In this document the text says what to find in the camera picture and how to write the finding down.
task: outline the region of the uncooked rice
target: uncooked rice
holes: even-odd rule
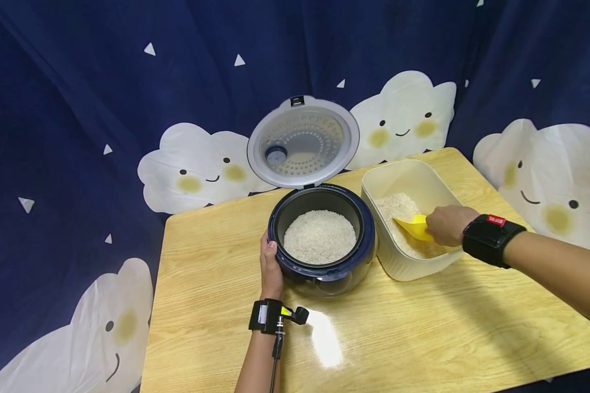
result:
[[[391,230],[396,244],[406,255],[413,258],[430,259],[446,253],[446,249],[434,241],[422,241],[412,237],[393,218],[410,222],[414,215],[421,214],[415,202],[404,193],[391,194],[374,200],[382,218]]]
[[[311,265],[331,264],[346,256],[356,244],[354,227],[342,215],[312,210],[299,216],[284,233],[284,249]]]

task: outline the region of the wooden table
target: wooden table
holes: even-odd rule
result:
[[[455,149],[416,156],[461,202],[522,222]],[[330,182],[360,194],[366,170]],[[232,392],[259,296],[259,237],[288,190],[171,217],[166,224],[142,393]],[[493,392],[590,367],[590,322],[523,274],[465,255],[396,282],[375,261],[352,292],[286,305],[283,392]]]

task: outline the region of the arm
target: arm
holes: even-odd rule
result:
[[[465,206],[437,207],[427,217],[436,243],[457,246],[463,230],[478,216]],[[523,232],[505,247],[505,263],[526,274],[590,319],[590,250],[535,233]]]
[[[275,241],[269,243],[267,233],[261,239],[261,255],[259,264],[262,274],[261,300],[270,298],[279,300],[282,296],[282,270],[275,260],[278,252]],[[265,335],[259,331],[252,332],[245,361],[240,369],[234,393],[265,393],[269,392],[271,373],[273,372],[274,335]],[[274,392],[280,391],[280,361],[275,369]]]
[[[505,247],[505,263],[590,319],[590,250],[524,232]]]

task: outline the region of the wristband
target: wristband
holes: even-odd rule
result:
[[[486,264],[509,269],[503,260],[507,243],[527,228],[502,217],[480,215],[463,231],[463,250]]]
[[[284,304],[275,299],[263,299],[253,303],[249,319],[249,330],[259,330],[266,335],[274,335],[278,330],[278,319]]]

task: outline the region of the yellow scoop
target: yellow scoop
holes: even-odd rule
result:
[[[415,215],[412,222],[403,222],[403,220],[395,217],[393,219],[400,225],[400,227],[406,229],[412,237],[415,237],[415,239],[433,241],[433,237],[426,233],[426,228],[428,228],[426,224],[426,216]]]

